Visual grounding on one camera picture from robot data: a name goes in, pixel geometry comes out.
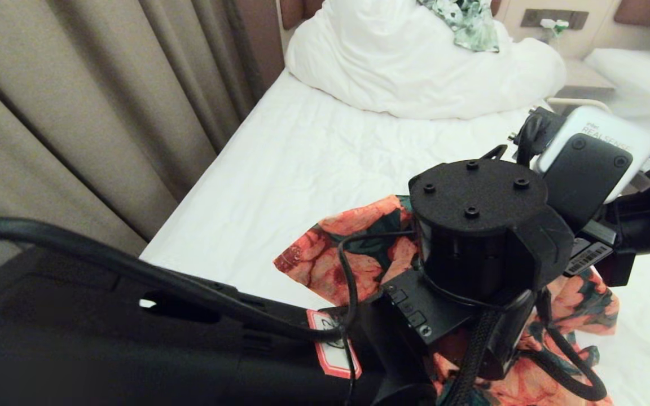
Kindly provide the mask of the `white sheeted bed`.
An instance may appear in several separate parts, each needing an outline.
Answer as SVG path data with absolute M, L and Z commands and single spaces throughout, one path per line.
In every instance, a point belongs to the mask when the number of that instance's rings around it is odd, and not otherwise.
M 406 195 L 408 181 L 442 162 L 478 158 L 520 129 L 529 107 L 475 119 L 412 120 L 362 111 L 288 72 L 261 98 L 141 258 L 299 307 L 325 300 L 273 260 L 317 221 Z M 616 406 L 650 406 L 650 255 L 635 258 L 614 335 L 596 345 L 595 370 Z
M 613 84 L 611 111 L 650 131 L 650 51 L 597 48 L 585 64 Z

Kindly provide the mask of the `beige curtain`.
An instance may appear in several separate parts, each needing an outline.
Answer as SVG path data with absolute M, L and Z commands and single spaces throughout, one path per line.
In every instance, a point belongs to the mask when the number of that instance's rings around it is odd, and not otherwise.
M 0 0 L 0 217 L 138 256 L 261 95 L 237 0 Z

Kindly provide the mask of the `green floral garment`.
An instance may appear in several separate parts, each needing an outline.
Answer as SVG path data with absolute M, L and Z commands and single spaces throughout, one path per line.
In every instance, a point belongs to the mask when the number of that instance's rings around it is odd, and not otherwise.
M 500 51 L 491 0 L 416 0 L 453 32 L 454 43 L 477 53 Z

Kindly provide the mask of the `brown wall socket panel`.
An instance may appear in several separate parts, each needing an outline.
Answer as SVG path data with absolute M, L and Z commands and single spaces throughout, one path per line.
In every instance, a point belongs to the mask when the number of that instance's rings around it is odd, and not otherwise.
M 581 30 L 589 16 L 588 11 L 558 10 L 558 8 L 527 8 L 521 19 L 522 28 L 541 28 L 542 19 L 567 20 L 570 30 Z

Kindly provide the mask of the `crumpled white duvet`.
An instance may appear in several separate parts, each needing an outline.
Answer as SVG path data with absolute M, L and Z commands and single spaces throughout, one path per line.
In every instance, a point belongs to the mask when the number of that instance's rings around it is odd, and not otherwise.
M 477 53 L 416 0 L 325 0 L 294 32 L 286 67 L 354 108 L 408 119 L 515 111 L 564 87 L 557 51 L 494 23 L 500 51 Z

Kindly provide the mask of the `beige nightstand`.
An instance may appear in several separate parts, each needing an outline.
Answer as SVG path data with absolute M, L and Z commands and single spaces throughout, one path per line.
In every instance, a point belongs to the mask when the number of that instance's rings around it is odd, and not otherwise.
M 566 83 L 556 97 L 603 100 L 611 96 L 616 85 L 579 59 L 565 59 Z

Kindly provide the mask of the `white charger plug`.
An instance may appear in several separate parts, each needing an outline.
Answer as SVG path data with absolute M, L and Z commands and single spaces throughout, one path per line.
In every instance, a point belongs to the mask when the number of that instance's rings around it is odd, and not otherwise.
M 546 30 L 553 38 L 559 37 L 565 30 L 568 30 L 570 22 L 567 20 L 542 19 L 540 26 Z

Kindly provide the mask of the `orange floral short-sleeve shirt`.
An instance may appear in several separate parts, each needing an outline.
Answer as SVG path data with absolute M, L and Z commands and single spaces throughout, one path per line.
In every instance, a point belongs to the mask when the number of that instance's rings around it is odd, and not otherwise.
M 389 195 L 366 206 L 321 219 L 274 260 L 274 267 L 336 306 L 348 304 L 348 288 L 337 254 L 346 237 L 394 233 L 410 229 L 412 205 L 406 195 Z M 346 259 L 353 270 L 359 301 L 382 283 L 412 266 L 418 253 L 413 237 L 353 242 Z M 599 363 L 596 346 L 576 342 L 576 331 L 610 335 L 616 331 L 620 303 L 594 268 L 549 285 L 552 323 L 588 367 Z M 557 383 L 529 358 L 517 360 L 505 379 L 478 379 L 469 406 L 614 406 L 609 396 L 598 401 L 579 398 Z

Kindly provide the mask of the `brown padded headboard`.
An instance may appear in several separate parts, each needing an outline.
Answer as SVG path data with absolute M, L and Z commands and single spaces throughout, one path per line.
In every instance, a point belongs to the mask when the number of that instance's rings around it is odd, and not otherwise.
M 620 0 L 614 22 L 650 28 L 650 0 Z
M 325 0 L 278 0 L 279 15 L 284 30 L 292 30 L 302 21 L 312 18 Z

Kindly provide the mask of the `cream wire clothes hanger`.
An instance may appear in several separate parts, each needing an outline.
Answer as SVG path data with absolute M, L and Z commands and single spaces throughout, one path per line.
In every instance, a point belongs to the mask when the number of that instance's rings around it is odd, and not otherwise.
M 591 106 L 594 108 L 601 109 L 607 113 L 612 113 L 611 108 L 606 104 L 601 102 L 600 100 L 594 100 L 594 99 L 579 99 L 579 98 L 557 98 L 557 97 L 551 97 L 547 98 L 545 100 L 547 104 L 551 107 L 555 106 L 573 106 L 573 107 L 580 107 L 580 106 Z

